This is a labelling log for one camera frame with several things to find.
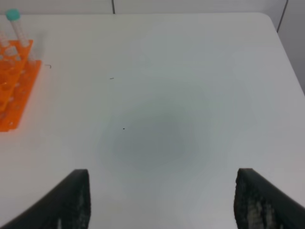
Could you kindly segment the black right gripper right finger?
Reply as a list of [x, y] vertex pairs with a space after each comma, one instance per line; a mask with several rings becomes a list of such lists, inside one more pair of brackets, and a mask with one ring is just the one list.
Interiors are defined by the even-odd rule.
[[236, 177], [234, 218], [239, 229], [303, 229], [305, 208], [251, 168]]

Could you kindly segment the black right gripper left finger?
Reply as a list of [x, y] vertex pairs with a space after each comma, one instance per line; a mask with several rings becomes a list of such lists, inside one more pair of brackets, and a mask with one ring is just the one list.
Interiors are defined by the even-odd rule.
[[87, 229], [91, 218], [90, 178], [76, 169], [3, 229]]

